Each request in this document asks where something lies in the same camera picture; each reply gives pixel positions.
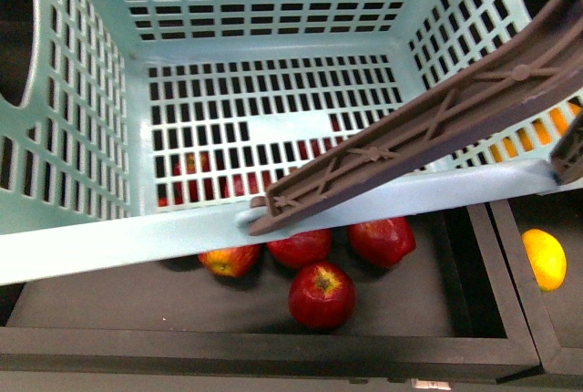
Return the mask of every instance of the black tray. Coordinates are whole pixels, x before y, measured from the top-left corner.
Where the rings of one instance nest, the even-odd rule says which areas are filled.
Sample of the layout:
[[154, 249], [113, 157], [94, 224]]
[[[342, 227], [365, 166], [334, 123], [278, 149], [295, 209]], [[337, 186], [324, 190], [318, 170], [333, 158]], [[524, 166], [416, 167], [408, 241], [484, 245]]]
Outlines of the black tray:
[[[491, 209], [542, 363], [519, 383], [582, 388], [583, 191], [500, 201]], [[565, 250], [567, 277], [554, 292], [538, 289], [520, 237], [530, 228], [551, 233]]]
[[291, 319], [293, 273], [267, 252], [238, 281], [147, 263], [27, 284], [0, 328], [0, 368], [494, 381], [537, 366], [486, 207], [410, 222], [417, 250], [390, 272], [335, 231], [331, 260], [359, 301], [332, 333]]

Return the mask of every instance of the plastic basket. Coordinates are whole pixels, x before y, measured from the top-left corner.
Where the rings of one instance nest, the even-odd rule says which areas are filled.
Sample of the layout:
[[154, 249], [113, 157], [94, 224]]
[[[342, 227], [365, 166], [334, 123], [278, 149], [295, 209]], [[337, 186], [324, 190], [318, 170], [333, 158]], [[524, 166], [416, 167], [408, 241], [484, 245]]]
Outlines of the plastic basket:
[[[529, 22], [522, 0], [36, 0], [35, 19], [23, 101], [0, 98], [2, 233], [227, 210]], [[545, 111], [415, 174], [559, 137]]]

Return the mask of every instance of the red apple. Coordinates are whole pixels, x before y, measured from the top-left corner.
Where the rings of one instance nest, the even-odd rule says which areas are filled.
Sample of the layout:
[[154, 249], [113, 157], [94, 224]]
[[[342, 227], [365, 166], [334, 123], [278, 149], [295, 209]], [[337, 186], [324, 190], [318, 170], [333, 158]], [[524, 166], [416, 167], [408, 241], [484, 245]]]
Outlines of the red apple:
[[332, 230], [300, 232], [289, 239], [267, 243], [271, 255], [291, 269], [325, 260], [331, 246]]
[[415, 237], [405, 217], [356, 223], [347, 228], [354, 251], [367, 262], [389, 269], [416, 247]]
[[[330, 122], [332, 125], [332, 130], [334, 132], [338, 132], [340, 130], [340, 125], [338, 124], [338, 120], [330, 119]], [[343, 140], [342, 137], [336, 137], [336, 142], [340, 143], [342, 140]], [[330, 150], [332, 148], [332, 140], [330, 138], [325, 138], [322, 140], [322, 142], [324, 144], [324, 151], [323, 152], [320, 150], [320, 145], [318, 144], [317, 139], [310, 140], [310, 145], [312, 146], [312, 153], [313, 153], [314, 158], [319, 157], [324, 152], [327, 152], [328, 150]], [[310, 158], [310, 156], [308, 154], [308, 147], [307, 147], [305, 141], [298, 141], [298, 150], [300, 152], [300, 159], [301, 160], [307, 160]]]
[[215, 275], [239, 278], [259, 260], [260, 244], [200, 253], [200, 262]]
[[309, 264], [291, 282], [288, 307], [309, 328], [325, 330], [345, 323], [356, 306], [356, 289], [347, 273], [329, 262]]
[[[263, 179], [263, 189], [267, 189], [271, 184], [271, 176], [268, 171], [263, 171], [261, 173], [261, 178]], [[247, 182], [249, 183], [249, 192], [250, 194], [257, 194], [259, 193], [259, 184], [257, 183], [257, 174], [256, 173], [247, 173]], [[243, 184], [243, 176], [240, 174], [233, 175], [233, 188], [235, 190], [235, 196], [244, 196], [245, 195], [245, 185]], [[229, 198], [232, 193], [229, 189], [229, 184], [225, 184], [224, 190], [225, 198]]]
[[[210, 171], [209, 153], [208, 152], [201, 152], [199, 156], [200, 156], [201, 171]], [[193, 153], [188, 153], [186, 155], [185, 164], [186, 164], [186, 172], [188, 174], [196, 173], [198, 171], [197, 170], [197, 163], [195, 161]], [[172, 174], [174, 176], [180, 176], [182, 174], [182, 168], [180, 167], [179, 162], [177, 162], [174, 165], [174, 169], [172, 171]], [[176, 194], [178, 196], [182, 196], [182, 197], [184, 196], [182, 194], [182, 182], [176, 182], [174, 184], [174, 190], [176, 191]], [[206, 198], [206, 200], [209, 201], [209, 200], [213, 199], [212, 180], [210, 178], [207, 178], [206, 180], [204, 180], [204, 191], [205, 191], [204, 197]], [[190, 197], [191, 202], [198, 202], [199, 201], [199, 189], [197, 187], [196, 181], [189, 181], [189, 197]]]
[[[180, 196], [176, 196], [174, 198], [174, 204], [175, 205], [182, 205], [183, 200]], [[158, 206], [159, 207], [168, 207], [169, 206], [169, 202], [168, 202], [168, 198], [160, 198], [158, 199]]]

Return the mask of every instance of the orange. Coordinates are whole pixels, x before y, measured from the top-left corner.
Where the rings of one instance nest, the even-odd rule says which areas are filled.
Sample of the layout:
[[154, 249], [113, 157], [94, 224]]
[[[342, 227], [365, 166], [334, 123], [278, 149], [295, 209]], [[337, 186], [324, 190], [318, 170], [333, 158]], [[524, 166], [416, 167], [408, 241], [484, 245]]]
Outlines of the orange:
[[567, 256], [561, 243], [548, 232], [538, 229], [522, 234], [522, 243], [540, 290], [557, 290], [567, 275]]
[[[570, 106], [571, 111], [573, 112], [574, 115], [577, 115], [581, 110], [581, 107], [574, 103], [569, 102], [568, 105]], [[567, 120], [565, 119], [565, 116], [563, 115], [559, 108], [551, 109], [548, 115], [550, 116], [553, 125], [555, 125], [555, 128], [557, 128], [558, 135], [563, 135], [565, 132], [567, 132], [568, 123]], [[550, 135], [548, 134], [547, 128], [545, 128], [545, 125], [543, 124], [541, 119], [536, 119], [533, 122], [533, 127], [535, 128], [538, 141], [540, 142], [541, 145], [546, 146], [548, 143], [552, 141]], [[526, 152], [535, 148], [524, 128], [519, 129], [517, 135], [518, 138], [520, 139], [520, 144], [522, 145]], [[515, 156], [518, 155], [517, 148], [509, 137], [505, 137], [504, 139], [502, 139], [502, 143], [504, 144], [504, 149], [506, 150], [506, 153], [508, 154], [509, 158], [514, 158]], [[495, 145], [490, 146], [490, 152], [492, 153], [495, 162], [503, 161], [503, 157]]]

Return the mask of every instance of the brown plastic bar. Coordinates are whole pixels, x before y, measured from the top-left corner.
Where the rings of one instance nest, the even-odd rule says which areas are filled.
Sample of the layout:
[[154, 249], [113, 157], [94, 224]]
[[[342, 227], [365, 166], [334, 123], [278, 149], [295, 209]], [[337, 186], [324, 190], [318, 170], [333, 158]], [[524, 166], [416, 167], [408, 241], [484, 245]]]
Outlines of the brown plastic bar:
[[268, 214], [249, 233], [271, 232], [347, 201], [527, 119], [581, 86], [583, 5], [550, 0], [491, 55], [271, 185], [254, 202]]
[[579, 113], [550, 154], [550, 161], [563, 184], [583, 177], [583, 113]]

